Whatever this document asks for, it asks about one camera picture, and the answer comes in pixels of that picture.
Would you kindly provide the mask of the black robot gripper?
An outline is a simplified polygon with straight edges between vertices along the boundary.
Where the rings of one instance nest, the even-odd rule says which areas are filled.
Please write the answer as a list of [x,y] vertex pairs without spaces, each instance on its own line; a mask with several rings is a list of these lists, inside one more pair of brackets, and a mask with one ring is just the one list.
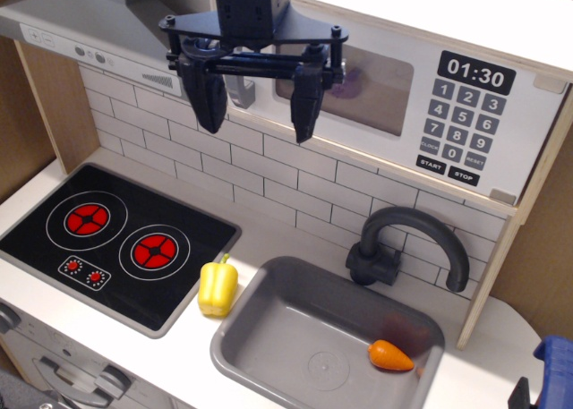
[[181,78],[200,126],[216,134],[227,111],[221,74],[294,83],[291,121],[297,143],[308,141],[323,89],[345,78],[346,29],[299,13],[291,0],[216,0],[210,12],[168,15],[167,64]]

